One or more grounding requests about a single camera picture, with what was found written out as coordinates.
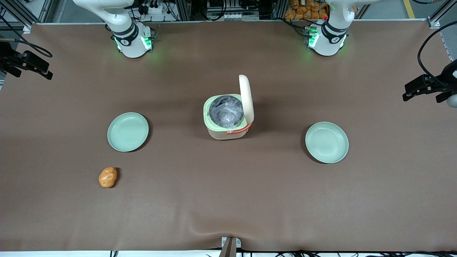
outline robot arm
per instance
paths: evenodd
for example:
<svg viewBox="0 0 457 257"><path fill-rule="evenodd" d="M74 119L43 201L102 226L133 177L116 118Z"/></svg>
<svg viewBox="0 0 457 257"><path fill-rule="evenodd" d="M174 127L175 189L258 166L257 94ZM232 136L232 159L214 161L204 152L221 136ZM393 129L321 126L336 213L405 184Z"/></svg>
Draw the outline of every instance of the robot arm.
<svg viewBox="0 0 457 257"><path fill-rule="evenodd" d="M343 47L346 32L355 17L353 5L371 4L380 0L325 0L330 6L329 18L316 28L316 36L308 46L323 56L331 56Z"/></svg>
<svg viewBox="0 0 457 257"><path fill-rule="evenodd" d="M134 22L124 7L134 0L73 0L73 2L99 16L114 34L117 48L129 58L137 58L152 50L150 27Z"/></svg>

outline potato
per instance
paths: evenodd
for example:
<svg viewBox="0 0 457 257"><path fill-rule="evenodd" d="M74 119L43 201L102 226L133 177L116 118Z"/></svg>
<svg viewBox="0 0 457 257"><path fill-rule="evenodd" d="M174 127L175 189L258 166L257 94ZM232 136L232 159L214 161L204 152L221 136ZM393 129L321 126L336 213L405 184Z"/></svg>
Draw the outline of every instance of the potato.
<svg viewBox="0 0 457 257"><path fill-rule="evenodd" d="M320 9L319 10L319 19L323 19L325 16L327 16L327 11L325 9Z"/></svg>
<svg viewBox="0 0 457 257"><path fill-rule="evenodd" d="M293 20L295 18L295 10L287 10L284 18L286 20Z"/></svg>
<svg viewBox="0 0 457 257"><path fill-rule="evenodd" d="M306 8L308 10L311 9L311 7L315 6L316 5L316 2L314 0L306 0Z"/></svg>
<svg viewBox="0 0 457 257"><path fill-rule="evenodd" d="M304 14L307 11L305 6L300 6L297 8L297 14Z"/></svg>
<svg viewBox="0 0 457 257"><path fill-rule="evenodd" d="M315 2L313 7L310 8L310 10L313 12L317 12L317 11L319 11L319 8L320 8L320 4Z"/></svg>
<svg viewBox="0 0 457 257"><path fill-rule="evenodd" d="M303 19L311 19L311 11L308 10L303 14Z"/></svg>
<svg viewBox="0 0 457 257"><path fill-rule="evenodd" d="M313 20L314 19L316 19L316 20L319 19L319 13L315 12L315 11L311 12L311 19L313 19Z"/></svg>
<svg viewBox="0 0 457 257"><path fill-rule="evenodd" d="M109 188L114 185L117 178L117 170L114 167L105 168L98 176L98 182L103 188Z"/></svg>
<svg viewBox="0 0 457 257"><path fill-rule="evenodd" d="M300 6L300 1L298 0L289 0L289 5L292 9L296 10Z"/></svg>

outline red handle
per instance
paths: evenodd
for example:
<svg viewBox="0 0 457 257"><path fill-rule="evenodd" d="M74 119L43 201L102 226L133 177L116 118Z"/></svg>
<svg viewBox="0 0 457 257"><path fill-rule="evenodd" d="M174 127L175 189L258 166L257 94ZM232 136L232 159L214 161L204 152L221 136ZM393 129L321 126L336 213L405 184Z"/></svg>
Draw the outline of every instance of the red handle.
<svg viewBox="0 0 457 257"><path fill-rule="evenodd" d="M244 131L248 130L248 129L251 127L251 125L252 125L252 123L248 124L246 127L242 128L242 129L240 129L240 130L235 130L235 131L232 131L232 132L227 131L225 134L226 134L226 135L239 134L239 133L241 133L241 132L244 132Z"/></svg>

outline metal bracket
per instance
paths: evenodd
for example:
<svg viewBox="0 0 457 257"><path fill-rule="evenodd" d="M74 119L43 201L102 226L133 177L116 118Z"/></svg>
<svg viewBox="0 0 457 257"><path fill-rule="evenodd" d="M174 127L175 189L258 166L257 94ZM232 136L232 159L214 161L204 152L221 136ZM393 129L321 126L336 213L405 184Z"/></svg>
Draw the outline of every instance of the metal bracket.
<svg viewBox="0 0 457 257"><path fill-rule="evenodd" d="M236 240L236 248L241 248L241 240L236 237L234 237L234 239ZM222 238L221 247L224 247L226 240L227 240L227 237Z"/></svg>
<svg viewBox="0 0 457 257"><path fill-rule="evenodd" d="M24 26L22 29L22 34L30 34L31 27Z"/></svg>
<svg viewBox="0 0 457 257"><path fill-rule="evenodd" d="M429 24L429 28L431 28L431 29L440 28L440 22L437 21L437 22L433 23L433 21L430 19L430 17L427 17L427 23Z"/></svg>
<svg viewBox="0 0 457 257"><path fill-rule="evenodd" d="M222 238L222 250L219 257L236 257L236 248L241 247L241 240L235 237L223 237Z"/></svg>

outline plate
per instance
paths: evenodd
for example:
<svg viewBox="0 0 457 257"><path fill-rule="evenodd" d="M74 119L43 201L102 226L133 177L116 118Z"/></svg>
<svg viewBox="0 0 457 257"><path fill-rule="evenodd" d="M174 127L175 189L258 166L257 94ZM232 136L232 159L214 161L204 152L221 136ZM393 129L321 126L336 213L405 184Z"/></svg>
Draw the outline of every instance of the plate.
<svg viewBox="0 0 457 257"><path fill-rule="evenodd" d="M148 137L149 126L139 113L127 112L117 116L108 128L108 142L120 152L130 152L140 147Z"/></svg>
<svg viewBox="0 0 457 257"><path fill-rule="evenodd" d="M323 163L339 162L349 150L346 133L330 122L311 126L306 132L305 143L309 153Z"/></svg>

